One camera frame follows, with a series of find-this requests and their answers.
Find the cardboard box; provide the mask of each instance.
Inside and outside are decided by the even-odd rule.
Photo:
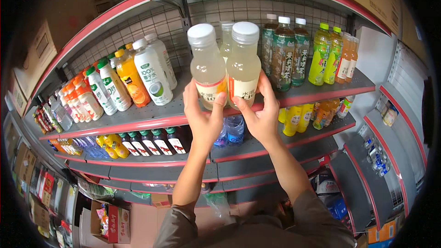
[[[130,243],[130,212],[114,205],[108,205],[109,229],[108,239],[106,239],[100,234],[100,218],[96,212],[101,208],[100,202],[92,201],[90,209],[90,233],[105,243]]]

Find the bottle label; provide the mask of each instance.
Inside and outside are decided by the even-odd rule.
[[[130,151],[131,154],[133,154],[134,156],[139,156],[139,153],[129,142],[123,142],[123,145]]]
[[[175,148],[176,152],[179,154],[184,154],[185,149],[184,146],[181,144],[181,141],[179,141],[179,139],[177,138],[170,138],[168,139],[168,141],[170,142],[170,144],[172,144],[172,146]]]
[[[141,145],[140,142],[132,142],[132,145],[135,146],[135,148],[138,150],[138,152],[142,156],[149,156],[149,154],[147,153],[146,149]]]
[[[235,80],[232,77],[228,77],[228,95],[230,101],[234,96],[243,98],[245,101],[254,100],[256,96],[257,81],[259,78],[251,81]]]
[[[196,81],[196,88],[204,99],[209,104],[213,104],[214,99],[222,91],[226,91],[227,84],[225,83],[225,77],[214,84],[202,84]]]
[[[144,145],[148,147],[148,149],[152,152],[153,155],[161,155],[161,152],[158,151],[158,149],[155,147],[152,141],[150,140],[142,140]]]

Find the white bottle cap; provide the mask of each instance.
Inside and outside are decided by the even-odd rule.
[[[306,25],[306,19],[304,18],[296,17],[295,22],[300,25]]]
[[[233,25],[233,40],[240,44],[254,44],[259,41],[259,27],[251,22],[238,22]]]
[[[277,14],[266,14],[266,18],[267,19],[276,20],[277,19]]]
[[[279,23],[290,24],[291,19],[289,17],[279,17]]]
[[[216,43],[216,32],[211,24],[201,23],[187,31],[187,38],[191,46],[205,47]]]
[[[146,45],[148,45],[148,42],[146,41],[146,39],[139,39],[132,44],[134,50],[139,49],[139,48],[146,46]]]

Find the metal shelf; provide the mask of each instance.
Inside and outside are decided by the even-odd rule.
[[[351,220],[352,232],[365,231],[371,221],[370,206],[363,184],[351,160],[341,153],[328,163],[341,191]]]
[[[375,134],[390,159],[400,183],[404,200],[404,212],[407,216],[416,197],[415,176],[409,165],[409,156],[392,128],[383,123],[382,116],[377,110],[374,109],[369,112],[364,117],[364,121]]]
[[[393,203],[386,180],[379,177],[372,170],[372,164],[367,162],[367,150],[363,144],[363,138],[357,134],[349,143],[344,144],[344,148],[367,191],[379,231],[392,213]]]
[[[312,122],[308,126],[305,132],[297,133],[294,136],[288,137],[282,133],[283,124],[278,124],[278,132],[281,136],[283,142],[286,144],[288,148],[293,148],[295,146],[299,146],[302,144],[310,143],[313,141],[317,141],[323,139],[328,136],[332,136],[336,133],[339,133],[343,130],[347,130],[356,125],[355,119],[352,117],[350,113],[343,119],[339,119],[337,116],[333,119],[331,124],[322,130],[316,130],[312,126]],[[319,147],[311,148],[312,151],[317,151],[320,149]],[[244,142],[241,146],[238,147],[225,147],[225,148],[216,148],[212,147],[210,157],[213,162],[221,163],[226,161],[233,161],[245,158],[252,158],[256,156],[266,155],[268,154],[267,150],[263,147],[263,145],[257,141],[253,136],[246,135]],[[298,157],[308,156],[307,153],[297,153],[293,152],[293,155],[298,155]]]

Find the dark bottle with red label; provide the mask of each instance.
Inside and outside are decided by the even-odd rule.
[[[165,128],[167,131],[167,139],[170,142],[170,144],[173,146],[173,148],[176,150],[179,154],[185,154],[190,151],[190,144],[187,141],[187,138],[183,134],[183,131],[181,128],[176,127],[170,127]]]
[[[152,130],[153,141],[165,155],[173,155],[175,150],[167,139],[167,135],[162,129]]]
[[[128,134],[131,137],[130,142],[138,150],[138,152],[142,156],[150,156],[148,153],[149,149],[142,143],[141,135],[135,131],[129,132]]]
[[[150,131],[148,130],[141,130],[139,132],[142,137],[142,143],[149,149],[149,151],[151,152],[151,155],[161,155],[161,149],[155,144],[155,142],[153,141],[153,136],[150,133]]]

